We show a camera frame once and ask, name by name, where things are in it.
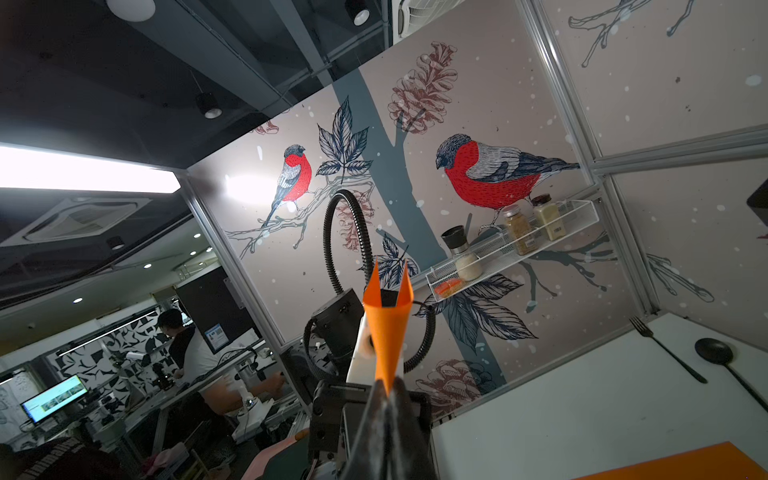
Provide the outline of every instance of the painted bird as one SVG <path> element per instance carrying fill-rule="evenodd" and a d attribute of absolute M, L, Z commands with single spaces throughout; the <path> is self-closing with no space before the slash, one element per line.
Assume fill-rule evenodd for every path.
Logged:
<path fill-rule="evenodd" d="M 492 147 L 456 134 L 437 150 L 437 168 L 456 193 L 477 207 L 499 209 L 526 198 L 533 187 L 561 170 L 579 168 L 559 158 L 538 157 L 515 147 Z"/>
<path fill-rule="evenodd" d="M 285 163 L 283 163 L 283 171 L 280 172 L 280 176 L 277 178 L 277 192 L 275 193 L 275 200 L 272 200 L 272 210 L 261 224 L 262 227 L 266 227 L 275 210 L 282 203 L 296 202 L 310 187 L 312 167 L 309 161 L 307 161 L 306 155 L 304 155 L 305 150 L 306 148 L 298 144 L 286 148 L 283 155 Z"/>

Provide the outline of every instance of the pepper grinder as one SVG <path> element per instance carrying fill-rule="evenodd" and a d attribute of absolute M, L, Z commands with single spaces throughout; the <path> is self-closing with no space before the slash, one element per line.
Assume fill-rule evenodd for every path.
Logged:
<path fill-rule="evenodd" d="M 480 257 L 469 249 L 463 225 L 447 229 L 443 232 L 442 239 L 451 249 L 453 263 L 460 279 L 469 282 L 482 275 L 482 267 L 477 261 Z"/>

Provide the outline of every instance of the metal shelf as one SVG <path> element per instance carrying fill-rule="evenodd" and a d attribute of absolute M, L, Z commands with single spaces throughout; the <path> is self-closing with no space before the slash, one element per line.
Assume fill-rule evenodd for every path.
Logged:
<path fill-rule="evenodd" d="M 535 229 L 522 237 L 522 239 L 532 235 L 536 239 L 536 250 L 526 255 L 519 255 L 517 250 L 515 250 L 515 242 L 520 241 L 520 239 L 510 238 L 506 228 L 502 228 L 502 231 L 495 235 L 470 246 L 469 249 L 475 252 L 479 258 L 466 268 L 470 268 L 472 265 L 480 265 L 482 268 L 482 275 L 472 281 L 465 281 L 459 278 L 453 259 L 448 259 L 433 266 L 427 272 L 426 278 L 429 289 L 435 296 L 435 301 L 443 301 L 456 293 L 466 290 L 470 286 L 480 283 L 490 276 L 506 270 L 510 266 L 532 257 L 536 253 L 546 250 L 557 242 L 565 240 L 574 233 L 580 232 L 598 222 L 598 212 L 590 200 L 566 200 L 558 203 L 558 210 L 560 211 L 560 218 L 555 221 L 563 222 L 566 231 L 565 236 L 554 241 L 549 240 L 545 231 L 549 223 L 538 227 L 532 221 L 531 225 Z M 448 293 L 439 288 L 446 282 L 455 284 Z"/>

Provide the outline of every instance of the glass jar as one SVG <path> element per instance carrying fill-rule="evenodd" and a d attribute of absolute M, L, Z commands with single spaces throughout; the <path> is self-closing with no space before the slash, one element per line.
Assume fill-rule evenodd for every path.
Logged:
<path fill-rule="evenodd" d="M 518 254 L 528 255 L 536 250 L 536 237 L 531 233 L 533 227 L 531 227 L 528 219 L 520 213 L 520 207 L 518 205 L 504 207 L 502 208 L 502 215 L 504 215 L 504 222 L 507 224 L 509 236 L 513 240 L 517 240 L 515 242 L 515 250 L 517 250 Z"/>
<path fill-rule="evenodd" d="M 558 206 L 552 201 L 552 197 L 549 194 L 539 195 L 531 200 L 533 203 L 533 213 L 536 216 L 536 220 L 539 222 L 539 226 L 546 225 L 547 237 L 549 240 L 555 241 L 558 238 L 565 236 L 565 226 L 563 220 L 560 218 L 560 212 Z"/>
<path fill-rule="evenodd" d="M 478 262 L 480 257 L 469 249 L 463 225 L 449 228 L 443 232 L 442 239 L 451 249 L 453 263 L 456 265 L 456 272 L 460 279 L 469 282 L 482 275 L 482 266 Z"/>

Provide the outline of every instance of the monitor screen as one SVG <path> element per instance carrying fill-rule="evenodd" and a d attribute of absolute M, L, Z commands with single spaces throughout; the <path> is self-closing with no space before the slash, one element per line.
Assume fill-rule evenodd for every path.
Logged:
<path fill-rule="evenodd" d="M 79 399 L 87 391 L 83 382 L 75 375 L 22 403 L 22 407 L 29 418 L 38 423 L 61 407 Z"/>

